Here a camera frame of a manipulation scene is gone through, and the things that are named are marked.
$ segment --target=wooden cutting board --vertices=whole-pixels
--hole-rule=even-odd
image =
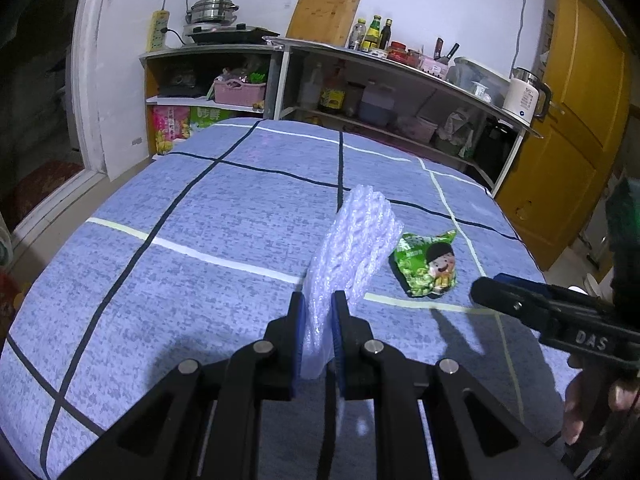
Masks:
[[[287,37],[345,46],[360,0],[298,0]]]

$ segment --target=shelf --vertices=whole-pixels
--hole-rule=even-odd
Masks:
[[[464,91],[462,88],[459,88],[453,85],[452,83],[444,81],[443,79],[437,78],[436,76],[427,74],[426,72],[423,72],[418,68],[412,68],[408,65],[405,65],[403,63],[398,63],[390,59],[380,59],[377,57],[373,57],[373,56],[370,56],[369,54],[365,54],[364,52],[350,50],[348,48],[329,45],[325,43],[317,43],[315,41],[291,40],[289,38],[268,38],[268,37],[266,37],[265,39],[267,40],[268,43],[271,43],[272,45],[280,46],[282,49],[288,47],[288,48],[296,48],[299,50],[304,50],[306,52],[320,51],[328,56],[337,57],[338,59],[352,60],[354,62],[365,64],[374,68],[387,70],[388,72],[404,73],[405,75],[411,76],[413,78],[417,78],[420,81],[430,83],[432,86],[435,86],[438,90],[442,90],[444,93],[458,97],[464,102],[471,104],[476,108],[480,108],[481,110],[493,115],[494,117],[503,120],[517,132],[519,132],[520,130],[525,130],[527,133],[533,135],[534,137],[543,139],[543,136],[540,135],[536,130],[524,124],[519,119],[514,118],[512,115],[508,114],[501,108],[495,107],[483,101],[482,99],[476,97],[475,95],[472,95],[469,92]]]
[[[249,112],[262,115],[264,110],[252,108],[251,106],[222,105],[215,101],[207,100],[206,97],[149,97],[146,100],[149,105],[167,106],[201,106],[205,108],[220,108],[221,110],[234,110],[236,112]]]
[[[142,56],[139,56],[140,61],[146,59],[157,59],[159,57],[172,57],[172,56],[185,56],[187,54],[207,54],[209,52],[223,53],[223,52],[264,52],[269,54],[277,51],[278,48],[273,45],[266,44],[250,44],[250,43],[225,43],[225,44],[210,44],[210,45],[198,45],[188,44],[185,46],[179,46],[177,48],[164,48],[162,50],[156,50],[154,52],[145,52]]]
[[[495,185],[494,181],[491,180],[489,178],[489,176],[474,161],[467,160],[465,158],[462,158],[461,156],[450,155],[449,153],[441,152],[438,148],[436,148],[434,146],[431,146],[430,144],[426,144],[424,142],[420,142],[419,140],[409,139],[408,137],[403,137],[401,135],[398,135],[398,134],[395,134],[393,132],[390,132],[389,130],[387,130],[385,128],[380,128],[378,126],[374,126],[373,124],[367,124],[367,123],[364,123],[364,122],[359,121],[357,119],[353,119],[353,118],[350,118],[350,117],[347,117],[347,116],[344,116],[344,115],[328,114],[326,112],[321,112],[320,110],[309,110],[308,108],[303,108],[303,107],[294,107],[293,109],[305,112],[307,114],[313,114],[313,115],[318,115],[318,116],[322,116],[322,117],[328,117],[328,118],[331,118],[331,119],[335,119],[337,121],[342,121],[343,123],[354,124],[354,126],[359,126],[361,128],[366,128],[367,130],[371,130],[371,131],[386,135],[387,137],[393,137],[395,139],[402,140],[403,142],[406,142],[407,144],[412,144],[414,146],[420,146],[422,149],[427,150],[428,152],[431,152],[431,153],[437,153],[441,157],[449,159],[451,162],[456,162],[456,163],[459,163],[459,164],[465,164],[466,166],[471,166],[472,168],[475,168],[476,171],[482,176],[482,178],[487,182],[487,184],[491,188],[493,188],[494,185]]]

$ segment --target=electric kettle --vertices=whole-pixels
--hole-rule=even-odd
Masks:
[[[545,101],[540,113],[536,113],[540,92],[545,95]],[[507,97],[504,98],[502,109],[529,126],[531,120],[544,118],[549,111],[552,97],[551,88],[529,70],[514,68],[511,71],[509,90]]]

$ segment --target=white stripe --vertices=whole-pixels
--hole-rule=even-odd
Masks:
[[[118,224],[117,222],[112,222],[110,220],[103,220],[102,218],[96,218],[92,216],[91,218],[88,218],[86,221],[91,222],[93,224],[99,224],[104,227],[114,229],[116,231],[126,233],[140,240],[146,240],[146,238],[148,237],[148,234],[145,232],[138,231],[137,229],[133,229],[126,225]],[[156,236],[151,241],[151,243],[154,245],[164,247],[171,251],[184,254],[185,256],[196,258],[197,260],[201,260],[209,264],[225,267],[227,269],[244,270],[244,272],[256,274],[257,276],[265,276],[267,278],[278,280],[280,282],[299,285],[304,280],[304,277],[299,278],[297,276],[291,276],[289,274],[285,274],[284,272],[278,272],[277,270],[266,269],[265,267],[252,266],[249,264],[242,264],[240,262],[235,262],[233,260],[226,260],[224,258],[211,256],[210,254],[201,253],[200,251],[196,251],[194,249],[191,249],[190,247],[176,244],[174,242],[165,240],[164,238],[160,238],[158,236]],[[457,305],[446,304],[446,303],[436,303],[434,301],[398,300],[396,298],[390,298],[388,296],[380,296],[379,294],[367,293],[365,294],[364,299],[373,301],[375,303],[382,303],[382,304],[391,305],[391,306],[400,306],[404,308],[434,308],[436,310],[445,310],[448,312],[461,312],[464,314],[491,314],[493,312],[488,308],[469,308],[466,306],[457,306]]]
[[[215,123],[213,124],[213,126],[236,126],[238,128],[250,128],[251,125],[250,124],[232,124],[232,123]],[[283,132],[281,130],[273,130],[272,128],[265,128],[264,126],[258,126],[257,130],[264,130],[265,132],[271,132],[274,134],[283,134],[283,135],[290,135],[293,137],[306,137],[307,139],[315,139],[315,140],[322,140],[324,142],[330,142],[332,144],[340,144],[340,142],[338,140],[333,140],[333,139],[325,139],[324,137],[316,137],[313,135],[307,135],[307,134],[295,134],[292,132]],[[369,153],[370,155],[377,155],[377,156],[383,156],[385,158],[388,158],[390,160],[396,160],[398,162],[411,162],[411,160],[409,160],[408,158],[403,158],[400,156],[391,156],[391,155],[385,155],[384,153],[379,153],[379,152],[373,152],[371,150],[364,150],[363,148],[356,148],[355,146],[351,146],[350,144],[347,144],[346,142],[344,142],[342,144],[345,148],[349,148],[350,150],[354,150],[356,152],[361,152],[361,153]],[[420,157],[416,157],[419,161],[420,164],[422,165],[422,168],[426,170],[426,168],[424,167],[424,163],[422,161],[422,159]],[[450,173],[441,173],[439,171],[435,171],[435,170],[428,170],[428,171],[433,171],[433,173],[441,175],[441,176],[447,176],[449,178],[453,178],[455,180],[458,180],[460,182],[464,182],[465,184],[471,184],[472,186],[476,186],[479,187],[480,189],[486,190],[484,188],[484,186],[480,186],[480,184],[478,184],[477,182],[473,182],[471,180],[465,180],[464,178],[460,178],[458,176],[452,175]]]
[[[391,306],[401,306],[403,308],[432,308],[434,310],[445,310],[447,312],[459,312],[460,314],[483,314],[489,316],[494,314],[494,311],[490,308],[469,308],[468,306],[437,303],[435,301],[398,300],[388,296],[380,296],[379,294],[370,294],[369,292],[364,295],[364,299]]]
[[[105,227],[110,227],[111,229],[115,229],[117,231],[122,231],[131,236],[135,236],[140,240],[146,240],[146,238],[148,237],[147,233],[143,233],[142,231],[138,231],[137,229],[132,229],[131,227],[118,224],[116,222],[103,220],[101,218],[91,217],[87,219],[87,222],[100,224]],[[284,274],[283,272],[278,272],[277,270],[265,269],[263,267],[252,266],[249,264],[242,264],[240,262],[234,262],[233,260],[226,260],[224,258],[211,256],[210,254],[201,253],[200,251],[196,251],[184,245],[176,244],[174,242],[165,240],[164,238],[160,238],[158,236],[156,236],[153,240],[151,240],[151,243],[154,245],[159,245],[166,249],[175,251],[176,253],[184,254],[185,256],[190,256],[191,258],[196,258],[197,260],[201,260],[209,264],[214,264],[219,267],[226,267],[227,269],[244,270],[244,272],[257,274],[258,276],[265,276],[267,278],[279,280],[280,282],[299,285],[300,283],[302,283],[302,280],[303,280],[303,278],[289,276],[288,274]]]
[[[422,159],[419,159],[419,160],[423,170],[429,172],[431,181],[433,182],[433,185],[438,190],[438,193],[440,194],[440,200],[442,200],[444,207],[447,208],[447,211],[451,216],[451,220],[453,224],[456,226],[456,229],[460,232],[460,234],[463,235],[463,237],[465,238],[466,244],[468,245],[469,250],[471,251],[471,255],[473,256],[473,259],[476,262],[476,266],[478,266],[478,271],[480,272],[480,275],[486,276],[486,273],[484,272],[484,269],[480,264],[480,260],[478,260],[478,255],[476,254],[474,245],[471,243],[471,240],[466,235],[466,233],[462,230],[462,228],[460,227],[460,224],[456,220],[456,216],[453,214],[453,211],[449,207],[449,204],[447,203],[447,199],[444,197],[444,192],[442,191],[440,184],[438,184],[438,180],[436,179],[436,176],[433,174],[433,171],[428,170],[428,168],[425,167]],[[502,320],[500,319],[500,315],[497,312],[494,312],[494,314],[495,314],[495,321],[498,325],[498,331],[500,332],[500,338],[502,339],[502,349],[504,350],[504,358],[507,361],[507,368],[509,369],[509,374],[511,375],[511,380],[513,381],[513,388],[515,389],[515,392],[516,392],[516,402],[518,404],[518,415],[520,416],[520,421],[524,424],[524,405],[522,403],[522,393],[520,391],[520,383],[516,375],[516,370],[513,366],[513,361],[511,360],[511,354],[509,353],[509,348],[507,346],[507,338],[504,335],[504,326],[502,325]]]
[[[280,130],[272,130],[271,128],[265,128],[264,126],[258,126],[257,129],[258,130],[264,130],[266,132],[272,132],[274,134],[290,135],[290,136],[294,136],[294,137],[306,137],[307,139],[324,140],[324,142],[330,142],[332,144],[340,144],[340,142],[338,140],[325,139],[324,137],[316,137],[316,136],[307,135],[307,134],[294,134],[292,132],[283,132],[283,131],[280,131]],[[385,155],[384,153],[372,152],[371,150],[363,150],[362,148],[356,148],[354,146],[351,146],[351,145],[347,144],[346,142],[344,142],[342,145],[345,148],[349,148],[350,150],[354,150],[356,152],[369,153],[371,155],[383,156],[385,158],[389,158],[390,160],[397,160],[399,162],[411,162],[408,158],[403,158],[403,157],[400,157],[400,156]]]

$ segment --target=checkered blanket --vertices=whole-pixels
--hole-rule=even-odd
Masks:
[[[60,475],[185,358],[229,357],[282,316],[357,184],[391,202],[405,230],[457,229],[458,284],[411,300],[388,264],[356,308],[409,358],[459,361],[538,437],[560,426],[573,372],[516,320],[474,308],[498,272],[543,281],[480,185],[373,140],[310,124],[238,119],[202,131],[107,200],[28,294],[0,358],[0,429],[39,477]],[[258,476],[314,478],[324,386],[265,402]],[[332,478],[375,478],[370,403],[338,404]]]

